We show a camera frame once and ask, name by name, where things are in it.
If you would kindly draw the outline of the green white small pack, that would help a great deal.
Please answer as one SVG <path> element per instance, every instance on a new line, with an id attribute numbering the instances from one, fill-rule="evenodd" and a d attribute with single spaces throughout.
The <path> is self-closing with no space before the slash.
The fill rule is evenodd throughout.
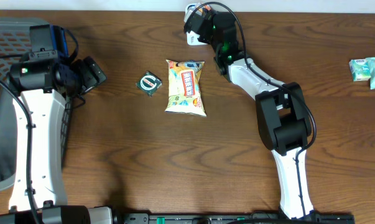
<path id="1" fill-rule="evenodd" d="M 146 71 L 137 81 L 136 86 L 148 96 L 152 96 L 162 86 L 162 80 L 152 72 Z"/>

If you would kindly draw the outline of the yellow wet wipes pack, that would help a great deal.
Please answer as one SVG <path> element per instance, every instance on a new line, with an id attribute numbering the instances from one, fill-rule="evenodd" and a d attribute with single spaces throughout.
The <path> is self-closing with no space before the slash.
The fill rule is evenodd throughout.
<path id="1" fill-rule="evenodd" d="M 169 101 L 165 112 L 206 117 L 199 86 L 204 61 L 167 60 L 167 63 L 169 66 Z"/>

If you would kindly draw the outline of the orange Kleenex tissue pack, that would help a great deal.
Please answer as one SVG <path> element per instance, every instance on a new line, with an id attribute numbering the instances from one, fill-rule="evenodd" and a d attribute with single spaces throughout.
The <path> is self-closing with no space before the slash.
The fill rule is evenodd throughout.
<path id="1" fill-rule="evenodd" d="M 209 5 L 206 5 L 204 7 L 199 8 L 199 10 L 197 10 L 196 13 L 200 16 L 206 16 L 210 11 L 211 7 Z"/>

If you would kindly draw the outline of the green Kleenex tissue pack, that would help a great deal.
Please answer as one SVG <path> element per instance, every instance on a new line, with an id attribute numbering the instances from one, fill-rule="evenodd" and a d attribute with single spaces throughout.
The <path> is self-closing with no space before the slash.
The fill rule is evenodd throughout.
<path id="1" fill-rule="evenodd" d="M 350 60 L 349 66 L 354 82 L 368 81 L 371 78 L 368 62 L 365 58 Z"/>

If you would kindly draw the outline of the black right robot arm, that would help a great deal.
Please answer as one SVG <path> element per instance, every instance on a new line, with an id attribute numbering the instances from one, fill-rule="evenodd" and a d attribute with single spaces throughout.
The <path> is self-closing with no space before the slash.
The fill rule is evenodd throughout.
<path id="1" fill-rule="evenodd" d="M 288 219 L 309 220 L 314 209 L 308 194 L 305 156 L 313 143 L 308 138 L 315 137 L 316 132 L 300 85 L 275 80 L 253 62 L 246 52 L 241 23 L 230 10 L 218 12 L 207 4 L 191 4 L 185 10 L 184 22 L 188 43 L 212 46 L 220 75 L 254 99 L 261 141 L 277 166 L 281 214 Z"/>

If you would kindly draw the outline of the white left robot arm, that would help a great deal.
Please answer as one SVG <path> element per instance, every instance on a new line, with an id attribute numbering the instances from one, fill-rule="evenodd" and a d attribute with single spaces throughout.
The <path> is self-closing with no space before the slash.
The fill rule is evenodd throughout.
<path id="1" fill-rule="evenodd" d="M 17 119 L 16 179 L 0 223 L 116 223 L 108 206 L 69 205 L 62 179 L 63 117 L 75 98 L 106 75 L 91 58 L 69 52 L 70 31 L 51 24 L 29 29 L 32 49 L 10 67 L 4 89 Z"/>

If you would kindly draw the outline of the dark grey plastic basket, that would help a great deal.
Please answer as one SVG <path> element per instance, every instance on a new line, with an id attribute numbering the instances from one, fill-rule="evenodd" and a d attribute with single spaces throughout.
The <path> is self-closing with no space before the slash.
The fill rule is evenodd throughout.
<path id="1" fill-rule="evenodd" d="M 38 18 L 0 17 L 0 80 L 20 56 L 31 51 L 31 26 L 47 25 Z M 17 122 L 13 97 L 0 85 L 0 191 L 13 186 L 16 172 Z"/>

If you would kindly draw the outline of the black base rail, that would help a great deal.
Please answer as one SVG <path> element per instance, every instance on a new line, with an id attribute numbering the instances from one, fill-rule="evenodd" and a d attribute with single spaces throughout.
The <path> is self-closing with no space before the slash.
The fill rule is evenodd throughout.
<path id="1" fill-rule="evenodd" d="M 153 215 L 148 213 L 125 213 L 117 221 L 120 224 L 355 224 L 352 215 L 329 215 L 313 212 L 303 218 L 282 216 L 279 213 L 255 212 L 239 215 Z"/>

